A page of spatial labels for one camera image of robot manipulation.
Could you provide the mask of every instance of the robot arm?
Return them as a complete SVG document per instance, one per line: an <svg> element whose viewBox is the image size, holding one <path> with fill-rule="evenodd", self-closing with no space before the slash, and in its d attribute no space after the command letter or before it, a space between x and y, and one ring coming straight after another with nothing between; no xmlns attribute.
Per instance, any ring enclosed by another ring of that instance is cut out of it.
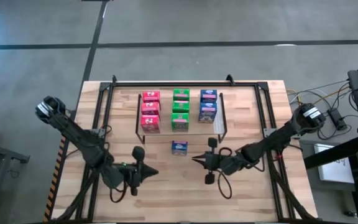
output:
<svg viewBox="0 0 358 224"><path fill-rule="evenodd" d="M242 146L235 151L236 155L232 156L231 149L222 148L219 150L219 154L214 153L214 148L217 145L216 139L209 139L208 145L211 147L210 151L206 151L203 155L193 157L193 160L199 162L208 170L208 174L205 176L205 184L213 184L214 175L213 171L220 172L220 175L226 174L231 175L243 168L250 169L256 164L259 163L260 159L264 156L266 151L279 150L282 152L290 143L291 137L295 134L304 135L306 133L313 133L323 127L326 118L321 114L321 112L310 103L302 104L297 108L288 122L284 126L272 134L267 136L265 139L260 142L247 144ZM221 155L223 149L229 150L230 155ZM314 219L305 208L302 207L300 202L296 199L294 194L288 188L288 186L282 180L280 174L275 169L272 159L268 159L269 167L272 167L272 178L281 186L284 194L290 199L291 203L298 211L300 216L305 219ZM218 187L222 196L226 199L231 198L231 187L230 196L225 196L222 193L219 184L218 178Z"/></svg>
<svg viewBox="0 0 358 224"><path fill-rule="evenodd" d="M35 114L44 123L50 124L81 151L83 159L93 171L100 173L104 184L116 189L125 181L131 193L137 194L140 183L158 171L145 165L144 149L135 147L132 156L136 164L115 164L114 157L103 146L103 137L97 131L84 130L65 114L65 105L58 98L47 96L36 108Z"/></svg>
<svg viewBox="0 0 358 224"><path fill-rule="evenodd" d="M236 156L227 157L220 162L220 168L226 175L231 175L242 168L250 169L259 163L266 150L280 150L288 146L295 134L313 133L323 127L326 118L310 103L297 108L288 122L260 142L247 144L236 150Z"/></svg>

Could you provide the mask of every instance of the green box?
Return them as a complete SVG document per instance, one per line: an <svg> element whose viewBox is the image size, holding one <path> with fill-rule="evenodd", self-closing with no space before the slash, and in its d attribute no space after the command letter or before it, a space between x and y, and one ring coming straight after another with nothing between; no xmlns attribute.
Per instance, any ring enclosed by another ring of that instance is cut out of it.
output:
<svg viewBox="0 0 358 224"><path fill-rule="evenodd" d="M175 100L172 104L172 112L174 113L189 113L190 102L184 100Z"/></svg>
<svg viewBox="0 0 358 224"><path fill-rule="evenodd" d="M190 89L173 89L173 100L190 101Z"/></svg>
<svg viewBox="0 0 358 224"><path fill-rule="evenodd" d="M189 114L188 113L172 113L171 123L172 123L172 131L188 131L189 130Z"/></svg>

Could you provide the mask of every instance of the desk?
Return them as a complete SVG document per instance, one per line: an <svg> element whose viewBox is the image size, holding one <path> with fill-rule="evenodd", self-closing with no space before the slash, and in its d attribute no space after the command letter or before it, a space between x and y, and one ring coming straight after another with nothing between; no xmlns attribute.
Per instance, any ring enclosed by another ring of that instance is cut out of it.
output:
<svg viewBox="0 0 358 224"><path fill-rule="evenodd" d="M100 82L85 82L81 90L80 102L75 122L82 128L90 129L93 123L96 100ZM281 127L291 118L291 109L283 81L268 81L271 101L277 126ZM191 87L191 95L199 95L200 89ZM141 146L135 135L135 122L138 94L144 90L160 90L162 97L172 97L173 87L114 87L109 115L112 131L106 136L110 142L110 153L118 162L134 162L131 152L134 146ZM224 86L214 87L224 94L227 119L227 135L220 147L237 149L247 143L262 139L259 112L255 100L255 90L250 87ZM102 123L101 109L99 124ZM170 150L172 136L148 136L143 146L146 152L145 163L159 170L159 174L148 178L139 187L139 194L133 197L127 194L118 204L110 202L109 189L102 183L98 185L94 222L255 222L277 221L272 195L272 185L268 169L258 172L255 169L242 170L228 177L233 188L233 198L224 199L217 184L205 185L206 170L191 160L209 150L207 139L210 136L175 136L175 140L189 142L186 157L173 156ZM83 176L85 162L80 152L65 159L62 173L62 155L65 138L53 175L51 193L48 198L47 217L57 218L78 193ZM67 153L75 147L68 145ZM309 213L317 217L308 177L301 151L288 147L283 157L287 167L290 188ZM85 199L83 215L86 216L89 194ZM286 210L283 194L280 194L282 207Z"/></svg>

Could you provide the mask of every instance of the red box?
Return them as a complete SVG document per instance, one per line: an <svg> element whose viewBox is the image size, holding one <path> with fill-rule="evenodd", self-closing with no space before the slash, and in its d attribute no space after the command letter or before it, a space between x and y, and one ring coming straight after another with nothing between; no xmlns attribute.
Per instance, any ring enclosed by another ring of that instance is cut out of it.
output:
<svg viewBox="0 0 358 224"><path fill-rule="evenodd" d="M159 91L144 91L143 92L143 102L160 102L160 92Z"/></svg>
<svg viewBox="0 0 358 224"><path fill-rule="evenodd" d="M143 115L160 115L160 103L142 103L142 108L140 110Z"/></svg>
<svg viewBox="0 0 358 224"><path fill-rule="evenodd" d="M142 115L140 118L140 125L144 133L159 133L160 132L160 118L158 115Z"/></svg>

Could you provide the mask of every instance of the black and orange hazard tape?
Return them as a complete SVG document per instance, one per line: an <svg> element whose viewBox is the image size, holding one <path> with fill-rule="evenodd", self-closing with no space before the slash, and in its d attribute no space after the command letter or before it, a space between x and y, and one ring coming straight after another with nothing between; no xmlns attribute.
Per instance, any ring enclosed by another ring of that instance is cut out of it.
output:
<svg viewBox="0 0 358 224"><path fill-rule="evenodd" d="M52 217L53 206L55 205L57 189L60 183L60 177L62 176L64 160L67 154L69 140L67 140L64 136L60 140L59 152L57 154L55 169L53 170L52 183L49 189L49 195L47 200L47 208L45 209L43 221L47 222Z"/></svg>

